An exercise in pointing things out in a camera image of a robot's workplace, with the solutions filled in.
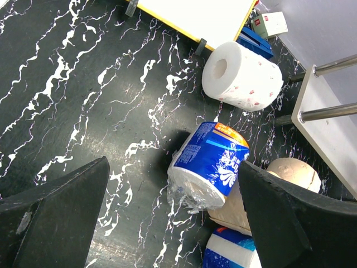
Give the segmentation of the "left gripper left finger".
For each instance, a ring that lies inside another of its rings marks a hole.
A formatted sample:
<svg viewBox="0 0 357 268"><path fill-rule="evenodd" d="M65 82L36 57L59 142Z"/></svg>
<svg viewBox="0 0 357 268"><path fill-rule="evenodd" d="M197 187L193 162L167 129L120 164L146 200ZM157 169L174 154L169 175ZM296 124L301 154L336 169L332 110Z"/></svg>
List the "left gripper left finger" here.
<svg viewBox="0 0 357 268"><path fill-rule="evenodd" d="M1 200L1 267L84 267L109 179L103 156Z"/></svg>

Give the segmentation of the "brown roll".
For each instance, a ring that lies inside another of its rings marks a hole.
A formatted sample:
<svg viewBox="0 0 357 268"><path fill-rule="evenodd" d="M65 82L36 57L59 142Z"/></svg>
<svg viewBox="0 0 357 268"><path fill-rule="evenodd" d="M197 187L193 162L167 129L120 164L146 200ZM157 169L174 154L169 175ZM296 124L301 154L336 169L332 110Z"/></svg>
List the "brown roll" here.
<svg viewBox="0 0 357 268"><path fill-rule="evenodd" d="M234 183L225 204L221 208L208 210L208 214L215 223L252 236L238 181Z"/></svg>
<svg viewBox="0 0 357 268"><path fill-rule="evenodd" d="M317 171L299 159L275 159L266 170L285 181L296 184L314 193L320 191L321 180Z"/></svg>

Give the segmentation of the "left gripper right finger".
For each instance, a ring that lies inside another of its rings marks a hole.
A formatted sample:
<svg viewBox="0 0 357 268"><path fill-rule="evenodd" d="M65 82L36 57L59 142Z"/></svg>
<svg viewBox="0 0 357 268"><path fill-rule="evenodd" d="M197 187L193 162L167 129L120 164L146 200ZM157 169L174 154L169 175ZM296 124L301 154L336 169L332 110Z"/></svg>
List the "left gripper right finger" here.
<svg viewBox="0 0 357 268"><path fill-rule="evenodd" d="M356 203L243 161L239 188L262 267L356 267Z"/></svg>

